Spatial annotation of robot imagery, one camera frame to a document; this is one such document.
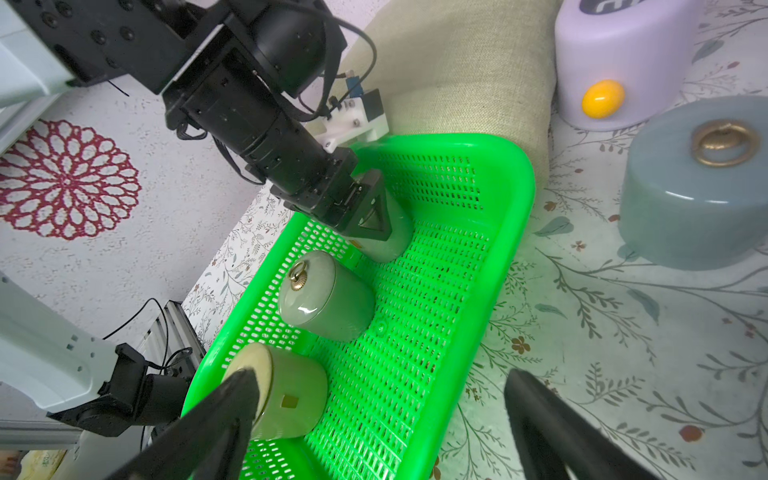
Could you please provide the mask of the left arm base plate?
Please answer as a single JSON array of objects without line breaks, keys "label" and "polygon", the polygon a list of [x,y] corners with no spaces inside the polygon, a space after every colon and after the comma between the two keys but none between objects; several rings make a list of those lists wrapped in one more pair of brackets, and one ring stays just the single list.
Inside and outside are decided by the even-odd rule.
[{"label": "left arm base plate", "polygon": [[131,426],[153,427],[177,420],[195,374],[193,350],[180,349],[157,374],[148,371],[156,365],[133,347],[120,344],[116,353],[112,377],[94,400],[49,412],[47,417],[104,437],[118,437]]}]

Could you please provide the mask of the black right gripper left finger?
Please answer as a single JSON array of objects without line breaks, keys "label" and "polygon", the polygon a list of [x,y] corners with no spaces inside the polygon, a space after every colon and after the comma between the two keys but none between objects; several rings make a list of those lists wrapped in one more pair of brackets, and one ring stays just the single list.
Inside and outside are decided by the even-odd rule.
[{"label": "black right gripper left finger", "polygon": [[253,370],[229,376],[112,479],[237,479],[260,391]]}]

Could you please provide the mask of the green plastic basket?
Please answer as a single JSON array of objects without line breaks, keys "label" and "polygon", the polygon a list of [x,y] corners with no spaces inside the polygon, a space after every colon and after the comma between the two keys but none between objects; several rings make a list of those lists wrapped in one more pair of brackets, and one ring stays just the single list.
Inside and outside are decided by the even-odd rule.
[{"label": "green plastic basket", "polygon": [[[354,148],[382,171],[414,224],[397,260],[378,264],[262,190],[184,301],[206,347],[185,405],[261,342],[320,362],[330,397],[317,427],[254,441],[245,479],[426,479],[522,238],[533,167],[511,141],[481,134],[390,136]],[[301,255],[326,251],[374,290],[376,313],[342,344],[285,324],[279,285]]]}]

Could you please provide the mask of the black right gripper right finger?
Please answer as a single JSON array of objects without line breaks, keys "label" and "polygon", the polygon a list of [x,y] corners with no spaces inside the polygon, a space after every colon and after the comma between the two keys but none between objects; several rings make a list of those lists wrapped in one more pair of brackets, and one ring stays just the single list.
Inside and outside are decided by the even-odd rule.
[{"label": "black right gripper right finger", "polygon": [[504,400],[527,479],[654,477],[529,372],[509,372]]}]

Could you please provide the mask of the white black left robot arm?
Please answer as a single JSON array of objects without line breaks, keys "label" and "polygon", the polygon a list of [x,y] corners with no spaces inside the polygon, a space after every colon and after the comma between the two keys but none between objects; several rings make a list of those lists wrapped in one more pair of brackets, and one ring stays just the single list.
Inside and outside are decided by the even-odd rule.
[{"label": "white black left robot arm", "polygon": [[346,238],[384,241],[383,175],[355,177],[350,149],[307,131],[332,115],[328,98],[311,112],[294,105],[316,80],[332,88],[351,30],[322,1],[5,1],[1,103],[129,75],[163,99],[179,138],[194,128],[287,208]]}]

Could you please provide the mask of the dark green canister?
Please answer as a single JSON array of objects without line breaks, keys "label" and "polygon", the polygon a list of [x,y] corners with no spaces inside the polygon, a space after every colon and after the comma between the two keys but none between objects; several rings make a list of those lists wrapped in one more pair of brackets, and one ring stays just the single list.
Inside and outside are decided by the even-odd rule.
[{"label": "dark green canister", "polygon": [[335,257],[313,251],[288,270],[278,294],[282,320],[322,338],[348,343],[368,329],[373,289]]},{"label": "dark green canister", "polygon": [[413,222],[398,200],[387,192],[386,201],[391,225],[391,234],[387,240],[343,236],[376,263],[388,263],[397,259],[407,249],[414,232]]}]

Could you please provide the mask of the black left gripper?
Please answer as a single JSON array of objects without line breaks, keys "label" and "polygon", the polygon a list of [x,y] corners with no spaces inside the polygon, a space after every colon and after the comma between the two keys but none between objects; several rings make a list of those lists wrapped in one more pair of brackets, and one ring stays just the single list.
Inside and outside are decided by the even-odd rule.
[{"label": "black left gripper", "polygon": [[298,147],[266,167],[271,193],[284,205],[349,238],[387,240],[392,233],[383,173],[356,176],[358,158],[341,147]]}]

